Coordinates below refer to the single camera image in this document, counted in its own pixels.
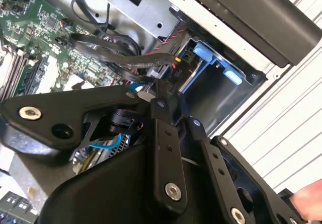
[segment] capacitor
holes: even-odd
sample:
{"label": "capacitor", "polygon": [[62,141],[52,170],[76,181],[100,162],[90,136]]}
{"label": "capacitor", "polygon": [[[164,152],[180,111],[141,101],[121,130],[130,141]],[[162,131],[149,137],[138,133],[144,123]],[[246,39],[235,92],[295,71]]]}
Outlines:
{"label": "capacitor", "polygon": [[68,64],[67,62],[64,62],[64,63],[62,64],[62,67],[63,67],[63,68],[68,68],[68,67],[69,67],[69,64]]}
{"label": "capacitor", "polygon": [[32,49],[32,50],[30,50],[30,54],[31,54],[31,55],[35,55],[37,52],[38,52],[38,50],[37,50],[37,49]]}

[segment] red cable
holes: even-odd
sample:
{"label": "red cable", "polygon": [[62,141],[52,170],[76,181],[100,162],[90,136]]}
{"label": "red cable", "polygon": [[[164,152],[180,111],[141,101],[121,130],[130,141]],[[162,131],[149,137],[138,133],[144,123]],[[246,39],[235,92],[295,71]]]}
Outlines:
{"label": "red cable", "polygon": [[151,50],[149,53],[146,53],[145,55],[148,55],[148,54],[152,54],[153,51],[156,51],[156,50],[159,50],[161,49],[163,46],[165,46],[166,44],[168,44],[170,42],[170,39],[175,39],[179,36],[180,33],[186,31],[187,28],[184,28],[184,29],[181,29],[181,30],[178,30],[174,35],[171,35],[165,42],[163,42],[161,45],[159,45],[158,47],[154,48],[153,50]]}

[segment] black plastic bracket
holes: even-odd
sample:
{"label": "black plastic bracket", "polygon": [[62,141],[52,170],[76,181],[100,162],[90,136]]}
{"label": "black plastic bracket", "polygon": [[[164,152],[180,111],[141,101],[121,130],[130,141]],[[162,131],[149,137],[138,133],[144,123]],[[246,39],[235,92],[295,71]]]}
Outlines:
{"label": "black plastic bracket", "polygon": [[199,156],[201,159],[198,162],[204,164],[210,180],[210,190],[217,202],[213,212],[216,212],[219,206],[221,218],[225,220],[225,223],[234,223],[231,210],[236,208],[243,214],[246,223],[255,223],[244,210],[221,153],[217,147],[209,143],[202,124],[192,117],[187,118],[186,123],[192,138],[190,145],[198,145],[201,149]]}
{"label": "black plastic bracket", "polygon": [[[66,163],[84,137],[86,114],[95,111],[104,116],[117,108],[135,108],[139,102],[125,86],[11,98],[1,104],[0,142],[47,162]],[[39,119],[23,118],[19,111],[26,106],[38,109]]]}
{"label": "black plastic bracket", "polygon": [[222,154],[225,159],[229,174],[233,176],[234,189],[256,223],[292,224],[291,219],[303,223],[227,139],[216,136],[211,144],[220,149],[215,154]]}
{"label": "black plastic bracket", "polygon": [[188,197],[181,162],[178,130],[171,125],[167,84],[157,83],[157,98],[150,103],[146,201],[153,215],[179,217]]}

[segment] bolt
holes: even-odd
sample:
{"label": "bolt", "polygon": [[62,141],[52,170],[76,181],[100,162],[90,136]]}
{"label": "bolt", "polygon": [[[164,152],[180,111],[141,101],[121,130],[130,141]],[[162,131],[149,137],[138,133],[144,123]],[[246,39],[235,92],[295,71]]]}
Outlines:
{"label": "bolt", "polygon": [[200,122],[199,122],[197,119],[193,120],[193,123],[194,123],[195,125],[197,125],[198,127],[200,126]]}
{"label": "bolt", "polygon": [[171,146],[171,145],[166,146],[166,149],[167,149],[168,151],[172,152],[172,146]]}
{"label": "bolt", "polygon": [[157,101],[157,104],[161,107],[165,107],[165,104],[162,101]]}
{"label": "bolt", "polygon": [[39,120],[42,116],[41,111],[35,107],[23,107],[19,110],[19,116],[26,120]]}
{"label": "bolt", "polygon": [[225,140],[225,139],[221,139],[220,140],[220,142],[222,143],[222,145],[224,145],[224,146],[227,146],[228,145],[228,143],[227,143],[227,141]]}
{"label": "bolt", "polygon": [[290,218],[290,221],[292,222],[292,224],[297,224],[297,221],[294,220],[293,218]]}
{"label": "bolt", "polygon": [[179,201],[181,199],[181,190],[176,184],[167,183],[165,190],[166,190],[167,196],[170,199],[172,199],[174,201]]}
{"label": "bolt", "polygon": [[237,208],[231,209],[231,215],[238,224],[245,224],[246,223],[244,215]]}
{"label": "bolt", "polygon": [[135,98],[135,95],[133,95],[133,93],[131,92],[127,92],[126,95],[130,98]]}

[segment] blue plastic tab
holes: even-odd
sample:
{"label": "blue plastic tab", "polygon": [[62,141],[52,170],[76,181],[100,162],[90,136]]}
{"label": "blue plastic tab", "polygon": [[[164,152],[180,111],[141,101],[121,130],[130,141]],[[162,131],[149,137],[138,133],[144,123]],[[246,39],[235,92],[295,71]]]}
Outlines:
{"label": "blue plastic tab", "polygon": [[202,58],[205,62],[212,62],[213,61],[213,53],[210,49],[208,49],[205,45],[203,45],[201,42],[198,42],[195,48],[193,49],[193,52]]}
{"label": "blue plastic tab", "polygon": [[224,71],[223,74],[230,79],[232,82],[235,83],[235,85],[239,86],[243,80],[241,79],[239,72],[237,72],[234,68],[231,66],[228,66]]}
{"label": "blue plastic tab", "polygon": [[222,67],[225,68],[223,74],[230,79],[234,84],[239,86],[243,82],[243,75],[238,72],[234,67],[230,65],[226,60],[218,59],[216,55],[219,57],[218,53],[213,49],[209,48],[209,46],[203,44],[202,42],[198,42],[195,46],[193,52],[202,58],[207,64],[205,64],[196,74],[195,78],[200,75],[200,73],[210,64],[214,64],[215,62],[219,63]]}

